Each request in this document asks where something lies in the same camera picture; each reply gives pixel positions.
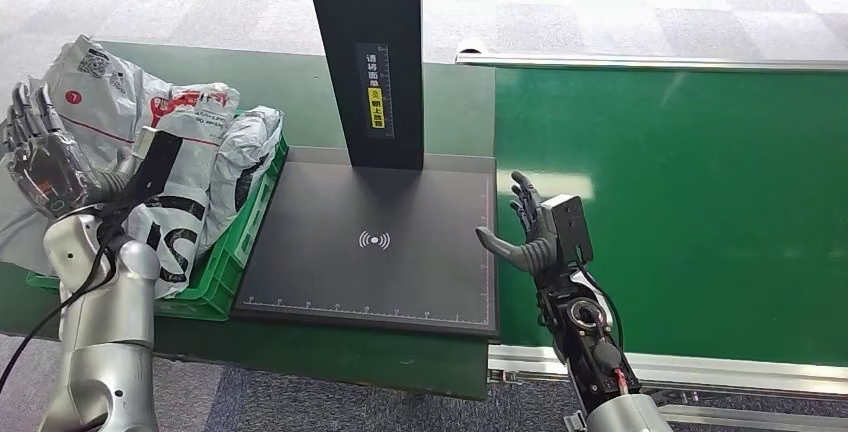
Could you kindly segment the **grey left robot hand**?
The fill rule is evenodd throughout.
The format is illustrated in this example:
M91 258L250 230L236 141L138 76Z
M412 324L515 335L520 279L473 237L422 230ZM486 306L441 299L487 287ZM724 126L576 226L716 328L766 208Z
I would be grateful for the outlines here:
M11 179L47 217L108 203L126 187L138 164L120 148L117 165L95 167L74 135L63 125L45 85L32 89L18 82L2 124L2 150Z

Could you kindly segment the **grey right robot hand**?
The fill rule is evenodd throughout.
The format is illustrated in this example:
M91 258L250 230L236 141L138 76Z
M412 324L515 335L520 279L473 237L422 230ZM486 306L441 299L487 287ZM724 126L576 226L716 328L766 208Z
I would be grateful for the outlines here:
M512 244L497 237L489 228L479 226L475 234L487 251L505 259L512 266L539 274L557 263L557 232L551 212L542 203L532 182L522 172L511 173L512 192L517 199L510 202L525 233L522 244Z

